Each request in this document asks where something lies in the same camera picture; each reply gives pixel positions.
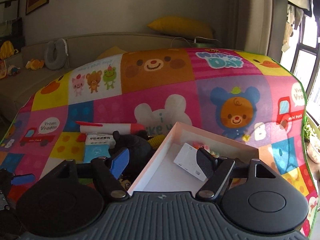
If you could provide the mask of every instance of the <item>gray neck pillow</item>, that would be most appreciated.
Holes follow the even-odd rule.
[[[64,39],[58,39],[56,42],[49,41],[44,52],[44,62],[47,68],[57,70],[63,67],[68,57],[67,42]]]

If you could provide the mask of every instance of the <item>sofa backrest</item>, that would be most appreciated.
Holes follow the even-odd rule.
[[[148,33],[97,33],[64,38],[68,44],[68,60],[65,68],[77,68],[94,61],[105,50],[118,46],[127,52],[170,48],[173,37]],[[25,67],[31,59],[44,59],[47,43],[25,46],[21,53],[6,59],[7,65]],[[189,45],[183,39],[175,39],[173,48],[184,48]]]

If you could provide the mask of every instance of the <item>blue and white package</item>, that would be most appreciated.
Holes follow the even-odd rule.
[[[88,134],[85,140],[83,163],[90,163],[94,158],[105,156],[110,158],[109,148],[116,144],[112,135]]]

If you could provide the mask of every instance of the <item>sofa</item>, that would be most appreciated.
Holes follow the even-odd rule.
[[[5,59],[7,66],[15,65],[21,72],[14,77],[0,79],[0,114],[13,121],[19,109],[39,89],[74,68],[94,61],[102,52],[117,46],[127,52],[188,47],[184,40],[173,37],[145,33],[97,33],[90,35],[65,37],[68,45],[68,60],[59,70],[46,67],[38,70],[26,69],[31,59],[44,59],[44,51],[49,41],[25,46],[21,52]]]

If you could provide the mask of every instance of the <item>yellow pillow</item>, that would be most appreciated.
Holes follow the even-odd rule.
[[[212,28],[209,24],[177,16],[165,16],[148,24],[148,27],[160,33],[179,36],[186,39],[204,37],[213,39]]]
[[[107,49],[105,52],[102,52],[97,58],[98,59],[102,59],[105,57],[111,57],[113,55],[117,55],[117,54],[123,54],[123,53],[127,53],[126,51],[119,49],[117,46],[113,46],[110,49]]]

